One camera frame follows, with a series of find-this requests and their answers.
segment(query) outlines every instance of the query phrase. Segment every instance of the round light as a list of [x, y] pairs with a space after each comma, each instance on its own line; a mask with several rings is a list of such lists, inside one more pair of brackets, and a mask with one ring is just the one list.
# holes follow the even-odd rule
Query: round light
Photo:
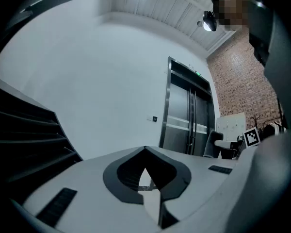
[[207, 25], [207, 23], [204, 22], [204, 29], [207, 31], [211, 31], [210, 27]]

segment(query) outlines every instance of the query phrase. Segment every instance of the person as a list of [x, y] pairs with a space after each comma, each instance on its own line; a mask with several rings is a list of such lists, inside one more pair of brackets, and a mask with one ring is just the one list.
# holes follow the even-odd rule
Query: person
[[219, 24], [228, 30], [249, 28], [249, 42], [254, 56], [265, 66], [273, 26], [273, 12], [262, 0], [211, 0], [213, 13]]

